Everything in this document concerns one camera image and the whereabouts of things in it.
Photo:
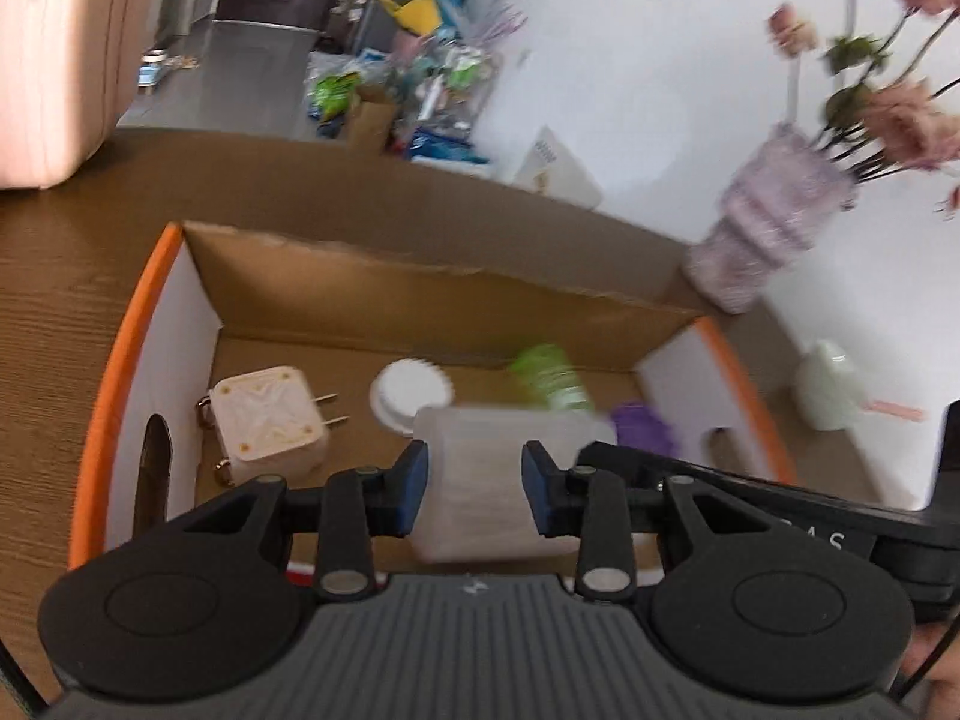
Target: pink suitcase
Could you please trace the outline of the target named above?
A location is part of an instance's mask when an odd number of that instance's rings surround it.
[[[0,0],[0,189],[54,186],[136,93],[150,0]]]

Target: wood grain surface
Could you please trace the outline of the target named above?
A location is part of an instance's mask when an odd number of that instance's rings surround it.
[[[48,698],[59,688],[35,614],[64,571],[86,423],[140,270],[163,225],[183,218],[709,310],[680,278],[675,242],[337,145],[126,130],[60,187],[0,191],[0,637]],[[785,390],[797,352],[776,319],[760,306],[722,323],[803,483],[874,498],[845,435],[797,418]],[[5,695],[0,717],[17,717]]]

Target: pink vase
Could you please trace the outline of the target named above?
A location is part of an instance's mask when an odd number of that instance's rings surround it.
[[[790,124],[733,177],[720,199],[723,218],[690,247],[683,269],[701,295],[728,314],[742,314],[774,272],[813,248],[856,185]]]

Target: yellow object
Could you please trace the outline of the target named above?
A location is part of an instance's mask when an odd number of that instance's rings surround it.
[[[398,5],[393,0],[377,0],[404,29],[424,37],[432,34],[443,23],[436,0],[411,0]]]

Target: white bottle cap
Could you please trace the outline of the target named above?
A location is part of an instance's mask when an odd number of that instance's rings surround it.
[[[453,385],[443,371],[424,360],[397,360],[381,370],[370,389],[370,406],[380,422],[402,436],[414,432],[416,412],[453,402]]]

